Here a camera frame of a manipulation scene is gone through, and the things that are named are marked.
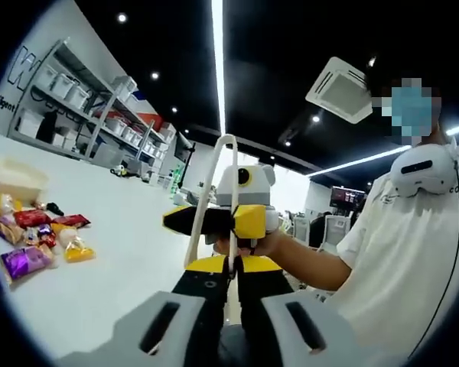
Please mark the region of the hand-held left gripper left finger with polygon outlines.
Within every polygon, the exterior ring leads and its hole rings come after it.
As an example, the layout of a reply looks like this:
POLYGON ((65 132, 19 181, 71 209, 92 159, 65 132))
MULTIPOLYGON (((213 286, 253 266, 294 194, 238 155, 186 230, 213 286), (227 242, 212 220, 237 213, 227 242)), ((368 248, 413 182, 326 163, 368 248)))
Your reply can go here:
POLYGON ((172 291, 153 294, 117 320, 107 342, 57 365, 216 366, 229 280, 226 256, 197 259, 172 291))

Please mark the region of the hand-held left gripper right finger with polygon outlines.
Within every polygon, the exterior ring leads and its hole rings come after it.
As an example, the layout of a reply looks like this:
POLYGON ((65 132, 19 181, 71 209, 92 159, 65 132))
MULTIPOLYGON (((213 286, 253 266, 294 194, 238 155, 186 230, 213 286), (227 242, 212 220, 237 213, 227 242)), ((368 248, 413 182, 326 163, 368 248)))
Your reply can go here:
POLYGON ((236 258, 241 322, 254 366, 361 366, 347 322, 309 292, 293 291, 268 258, 236 258))

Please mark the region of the person's right hand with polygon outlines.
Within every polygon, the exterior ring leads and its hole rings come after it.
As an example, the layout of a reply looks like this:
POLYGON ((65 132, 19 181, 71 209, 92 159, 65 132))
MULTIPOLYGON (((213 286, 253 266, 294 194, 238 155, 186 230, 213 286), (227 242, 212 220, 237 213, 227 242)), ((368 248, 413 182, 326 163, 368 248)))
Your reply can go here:
MULTIPOLYGON (((272 258, 277 252, 278 247, 284 240, 290 239, 288 235, 282 231, 276 230, 268 234, 265 238, 258 239, 254 246, 244 247, 244 240, 239 239, 236 247, 237 256, 265 256, 272 258)), ((213 250, 221 255, 228 255, 230 253, 230 241, 229 239, 220 238, 213 245, 213 250)))

